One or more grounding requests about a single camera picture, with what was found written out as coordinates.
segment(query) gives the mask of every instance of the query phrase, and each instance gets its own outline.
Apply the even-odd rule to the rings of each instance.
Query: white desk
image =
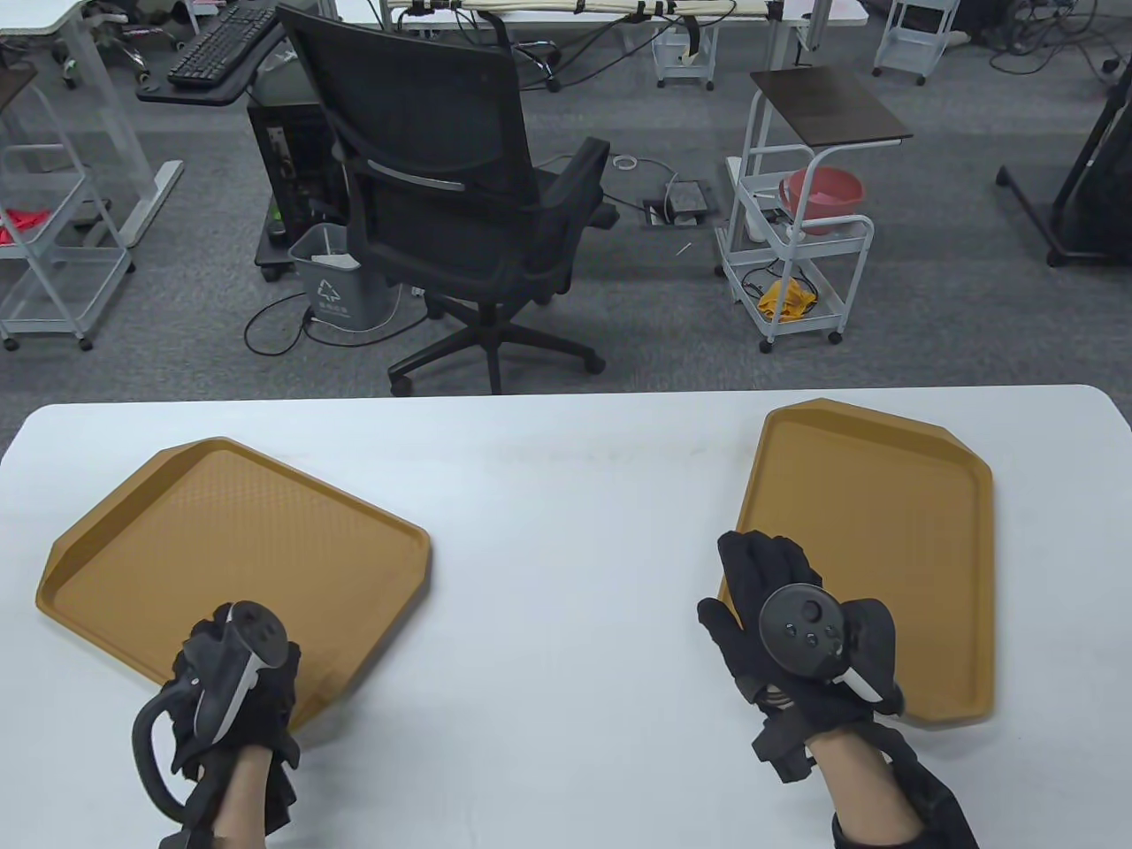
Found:
[[[102,98],[100,113],[103,125],[126,165],[130,185],[138,195],[137,204],[121,225],[127,246],[134,247],[165,203],[185,163],[169,160],[156,172],[149,166],[98,49],[83,24],[79,14],[83,5],[83,0],[0,0],[0,35],[59,33],[78,63],[83,82],[97,89]]]
[[[6,846],[170,831],[130,756],[154,687],[33,598],[70,523],[157,449],[222,434],[434,542],[429,595],[302,735],[276,846],[826,849],[821,779],[756,761],[760,714],[695,617],[763,417],[816,395],[943,424],[994,472],[997,713],[909,734],[983,848],[1122,844],[1132,434],[1096,389],[1013,387],[41,410],[0,463]]]
[[[349,24],[376,24],[379,17],[375,16],[374,9],[378,9],[378,0],[374,0],[374,9],[366,0],[335,0],[338,17]],[[814,8],[814,0],[786,0],[782,20],[791,27],[806,25],[803,15],[808,14]],[[394,20],[400,12],[394,10]],[[585,26],[600,26],[610,20],[617,20],[623,15],[608,15],[601,12],[586,11],[575,15],[569,11],[511,11],[499,15],[499,18],[508,26],[525,26],[530,28],[577,28]],[[765,23],[765,18],[743,18],[736,16],[724,24],[755,24]],[[469,26],[466,12],[462,22],[466,28]],[[830,26],[864,26],[868,23],[868,12],[857,0],[834,0],[830,10]],[[420,17],[405,16],[402,26],[406,29],[456,29],[456,15],[451,10],[435,11],[431,15]]]

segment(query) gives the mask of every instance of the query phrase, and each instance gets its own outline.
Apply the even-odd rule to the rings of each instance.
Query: tray rim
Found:
[[[143,463],[132,474],[126,478],[126,480],[114,487],[109,495],[100,500],[62,534],[60,534],[59,538],[51,544],[51,551],[48,555],[48,563],[44,566],[43,575],[40,577],[40,583],[36,586],[35,606],[50,619],[53,619],[62,627],[87,641],[92,645],[101,649],[106,654],[115,658],[155,684],[164,684],[169,680],[172,675],[172,658],[170,658],[168,669],[156,669],[149,663],[142,661],[136,655],[121,649],[119,645],[104,640],[101,635],[91,631],[78,619],[67,616],[54,607],[53,601],[60,588],[74,577],[80,568],[89,564],[89,561],[97,556],[104,547],[93,550],[85,558],[79,558],[80,565],[75,567],[74,571],[65,576],[60,575],[60,567],[62,566],[65,559],[67,559],[62,556],[62,552],[71,551],[76,544],[80,544],[83,542],[86,534],[101,526],[117,512],[127,509],[126,505],[130,496],[135,495],[143,483],[153,480],[153,477],[161,469],[164,469],[170,462],[179,457],[186,457],[186,455],[189,455],[186,460],[191,460],[180,474],[170,479],[170,486],[165,486],[161,490],[162,492],[169,491],[172,483],[182,480],[190,469],[196,468],[206,457],[220,452],[237,454],[238,456],[254,462],[257,465],[265,466],[278,474],[282,474],[292,481],[298,481],[303,486],[310,487],[311,489],[315,489],[325,496],[332,497],[340,503],[346,503],[355,509],[361,509],[371,514],[380,514],[386,521],[398,525],[402,532],[410,537],[415,547],[422,549],[421,559],[423,561],[423,566],[419,569],[420,578],[413,592],[409,594],[404,604],[402,604],[402,607],[396,611],[391,625],[380,634],[375,635],[372,641],[370,641],[368,636],[365,641],[359,641],[365,642],[368,646],[365,652],[345,651],[335,655],[334,662],[331,663],[326,671],[312,683],[311,692],[308,695],[305,710],[297,711],[293,717],[292,727],[298,727],[307,719],[314,717],[316,713],[319,713],[329,704],[331,701],[333,701],[326,698],[325,696],[325,691],[328,684],[334,684],[343,689],[349,687],[353,676],[366,666],[367,659],[370,654],[372,654],[384,642],[385,634],[388,632],[395,632],[405,612],[415,606],[421,591],[427,585],[429,580],[429,573],[431,569],[431,538],[428,532],[419,525],[401,518],[400,516],[396,516],[377,505],[370,504],[369,501],[327,483],[326,481],[315,478],[311,474],[307,474],[288,463],[276,460],[275,457],[264,454],[263,452],[256,451],[243,443],[239,443],[223,436],[206,437],[191,443],[162,448],[149,457],[149,460]],[[136,521],[138,515],[140,515],[140,513],[134,514],[134,516],[126,522],[126,525]],[[345,662],[344,659],[350,659],[350,662]]]
[[[954,434],[940,424],[932,424],[916,419],[908,419],[894,413],[881,412],[869,408],[847,404],[832,398],[813,398],[789,406],[781,406],[766,414],[763,421],[763,430],[758,436],[758,446],[755,449],[755,460],[751,466],[751,474],[747,479],[747,487],[743,496],[743,505],[739,507],[739,516],[736,521],[736,530],[743,532],[744,518],[754,506],[755,490],[757,489],[757,472],[760,458],[767,449],[767,444],[773,436],[775,424],[779,423],[801,423],[805,427],[813,427],[820,430],[831,428],[821,422],[806,421],[806,419],[818,415],[829,421],[834,419],[849,419],[855,422],[868,423],[892,430],[912,432],[916,436],[938,443],[945,443],[961,454],[963,457],[963,469],[971,473],[976,482],[976,549],[980,563],[989,564],[989,568],[979,569],[979,578],[976,582],[976,614],[975,614],[975,637],[978,645],[989,648],[984,653],[976,652],[975,678],[976,694],[968,703],[968,706],[959,715],[946,718],[921,717],[916,714],[904,714],[918,722],[929,724],[954,724],[985,719],[994,711],[995,688],[996,688],[996,653],[995,640],[995,548],[994,548],[994,475],[990,466],[986,464],[978,454],[971,451]],[[859,438],[855,435],[842,434],[850,438]],[[946,457],[945,462],[952,462]],[[720,582],[718,598],[726,603],[731,612],[735,607],[731,602],[731,593],[727,586],[727,577]]]

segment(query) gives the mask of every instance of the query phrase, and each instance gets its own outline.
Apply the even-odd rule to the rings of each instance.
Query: gray trash bin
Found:
[[[377,274],[362,274],[346,250],[346,229],[315,224],[288,251],[310,299],[315,317],[346,331],[368,331],[389,318],[396,286]]]

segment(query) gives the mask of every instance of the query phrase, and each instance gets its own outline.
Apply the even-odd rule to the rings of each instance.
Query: human hand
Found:
[[[220,641],[224,634],[230,607],[228,603],[221,604],[211,619],[201,619],[194,625],[190,638],[203,633]],[[181,770],[186,778],[196,780],[200,770],[200,756],[206,751],[212,748],[239,751],[248,746],[271,749],[276,764],[286,761],[292,766],[298,765],[299,747],[288,734],[288,724],[294,710],[294,681],[301,654],[297,643],[289,643],[286,661],[281,667],[264,668],[258,671],[258,680],[246,694],[228,732],[213,746],[203,746],[195,738],[194,719],[197,700],[186,700],[171,709],[173,737],[177,740],[173,772]],[[173,680],[181,678],[187,671],[188,661],[185,652],[180,651],[173,661]]]
[[[719,599],[704,599],[696,612],[747,701],[767,715],[792,703],[814,734],[872,719],[873,707],[844,684],[787,672],[758,634],[758,616],[774,591],[787,584],[822,585],[822,576],[809,566],[798,543],[786,537],[771,539],[760,531],[729,531],[719,538],[718,546],[739,618],[736,620]]]

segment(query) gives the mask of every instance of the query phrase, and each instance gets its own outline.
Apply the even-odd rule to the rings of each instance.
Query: white metal cart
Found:
[[[899,145],[911,137],[911,132],[857,82],[850,70],[791,68],[756,71],[751,77],[758,91],[747,118],[731,218],[728,226],[715,229],[722,260],[715,266],[715,273],[727,278],[735,302],[746,308],[763,334],[764,338],[758,343],[763,353],[772,351],[779,335],[808,331],[829,331],[829,341],[838,344],[857,295],[874,226],[868,216],[860,214],[807,218],[806,206],[814,173],[834,153]],[[769,109],[786,119],[803,144],[766,144],[769,121],[763,120],[763,113]],[[753,146],[755,127],[761,128],[762,138]],[[762,171],[763,157],[778,154],[800,154],[808,162],[794,220],[782,208],[786,204],[779,198],[779,186],[794,171]],[[754,218],[765,237],[766,247],[743,247],[743,222],[748,216]],[[827,232],[813,234],[807,230]],[[814,260],[846,254],[856,254],[857,264],[842,300]],[[775,261],[783,265],[782,283],[773,317],[767,320],[758,310],[758,299],[746,290],[744,281],[747,274],[767,268]],[[817,301],[801,318],[784,321],[782,308],[791,273],[796,269],[813,284]]]
[[[709,92],[715,87],[715,49],[720,26],[700,31],[700,49],[689,55],[692,36],[679,25],[666,25],[652,41],[652,61],[657,71],[657,87],[663,88],[669,79],[702,79]]]
[[[940,12],[940,24],[934,33],[925,33],[904,26],[904,15],[909,7],[934,9]],[[947,49],[947,34],[959,10],[959,0],[915,0],[901,2],[892,0],[889,20],[884,25],[881,46],[873,60],[873,76],[881,76],[882,68],[910,71],[916,76],[916,85],[927,83],[927,78],[940,63],[940,57]]]
[[[130,252],[86,168],[67,137],[54,110],[34,85],[27,86],[38,98],[59,138],[54,144],[16,144],[0,151],[0,223],[8,233],[0,245],[0,259],[22,259],[27,271],[0,302],[0,340],[8,351],[19,348],[16,334],[70,333],[78,346],[89,351],[87,337],[110,295],[134,271]],[[22,154],[42,156],[65,153],[69,168],[45,173],[28,173],[15,160]],[[101,222],[87,241],[110,235],[111,246],[60,245],[65,233],[77,242],[68,225],[84,204],[93,204]],[[46,218],[20,231],[10,209],[45,209]]]

